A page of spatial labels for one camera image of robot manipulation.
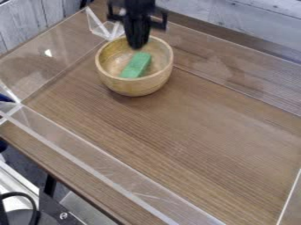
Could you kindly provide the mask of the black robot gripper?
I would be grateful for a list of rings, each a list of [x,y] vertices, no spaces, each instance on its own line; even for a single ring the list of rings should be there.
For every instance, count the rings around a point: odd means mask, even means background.
[[[132,49],[140,49],[148,42],[151,28],[164,30],[168,13],[155,4],[155,0],[108,0],[106,19],[122,21],[125,38]],[[113,8],[124,9],[122,15]]]

